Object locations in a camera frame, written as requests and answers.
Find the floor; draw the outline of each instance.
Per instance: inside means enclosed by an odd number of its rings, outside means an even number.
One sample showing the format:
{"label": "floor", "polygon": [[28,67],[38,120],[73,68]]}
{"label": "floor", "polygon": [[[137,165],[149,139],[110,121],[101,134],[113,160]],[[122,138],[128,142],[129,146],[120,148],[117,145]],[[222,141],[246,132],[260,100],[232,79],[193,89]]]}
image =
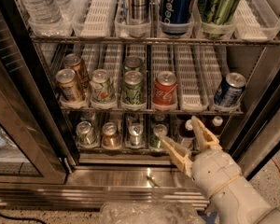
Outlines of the floor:
{"label": "floor", "polygon": [[[273,157],[280,165],[280,150]],[[273,207],[280,206],[280,174],[270,160],[250,181],[264,199]],[[9,217],[37,218],[47,224],[101,224],[99,212],[64,212],[64,211],[28,211],[0,209],[0,213]],[[39,223],[35,221],[8,220],[0,217],[0,224]]]}

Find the plastic wrap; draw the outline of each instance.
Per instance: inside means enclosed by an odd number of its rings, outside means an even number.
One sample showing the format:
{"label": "plastic wrap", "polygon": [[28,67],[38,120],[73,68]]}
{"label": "plastic wrap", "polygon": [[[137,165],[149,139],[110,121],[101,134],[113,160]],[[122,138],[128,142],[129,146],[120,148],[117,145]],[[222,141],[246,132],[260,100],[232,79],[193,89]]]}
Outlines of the plastic wrap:
{"label": "plastic wrap", "polygon": [[183,203],[105,203],[101,224],[204,224],[191,204]]}

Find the bottle cap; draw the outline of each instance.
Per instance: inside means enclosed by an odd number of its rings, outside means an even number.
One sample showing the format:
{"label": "bottle cap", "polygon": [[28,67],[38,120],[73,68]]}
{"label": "bottle cap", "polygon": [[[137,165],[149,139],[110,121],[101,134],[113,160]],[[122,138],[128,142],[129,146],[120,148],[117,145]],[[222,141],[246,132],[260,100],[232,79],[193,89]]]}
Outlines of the bottle cap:
{"label": "bottle cap", "polygon": [[213,118],[213,124],[214,124],[215,126],[221,126],[222,123],[223,123],[223,118],[222,118],[222,117],[220,117],[220,116],[214,116],[214,118]]}
{"label": "bottle cap", "polygon": [[189,119],[189,120],[186,122],[185,127],[186,127],[186,129],[187,129],[188,131],[192,131],[192,130],[193,130],[192,120]]}

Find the bottle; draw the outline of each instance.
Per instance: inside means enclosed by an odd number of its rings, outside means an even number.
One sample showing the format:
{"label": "bottle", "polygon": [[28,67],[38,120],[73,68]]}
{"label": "bottle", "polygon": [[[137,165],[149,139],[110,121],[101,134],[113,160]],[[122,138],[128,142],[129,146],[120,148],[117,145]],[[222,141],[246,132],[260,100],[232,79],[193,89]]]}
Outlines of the bottle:
{"label": "bottle", "polygon": [[32,22],[51,24],[63,20],[62,13],[55,0],[21,0]]}
{"label": "bottle", "polygon": [[212,119],[207,119],[204,125],[211,133],[219,137],[224,128],[222,124],[223,118],[221,116],[214,116]]}
{"label": "bottle", "polygon": [[75,14],[75,6],[72,0],[56,0],[56,3],[62,12],[66,21],[71,21]]}
{"label": "bottle", "polygon": [[188,149],[193,149],[194,138],[195,133],[193,131],[192,121],[189,119],[180,123],[178,127],[177,143]]}

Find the robotic arm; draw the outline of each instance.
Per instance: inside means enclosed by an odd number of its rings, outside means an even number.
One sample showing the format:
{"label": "robotic arm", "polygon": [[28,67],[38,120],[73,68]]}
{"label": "robotic arm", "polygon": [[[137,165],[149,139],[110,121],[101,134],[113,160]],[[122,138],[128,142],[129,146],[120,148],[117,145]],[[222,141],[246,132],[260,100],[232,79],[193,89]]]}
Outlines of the robotic arm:
{"label": "robotic arm", "polygon": [[221,224],[280,224],[280,207],[272,208],[242,176],[241,168],[222,151],[218,139],[196,117],[193,130],[201,153],[191,152],[160,136],[178,170],[192,177],[202,194],[214,203]]}

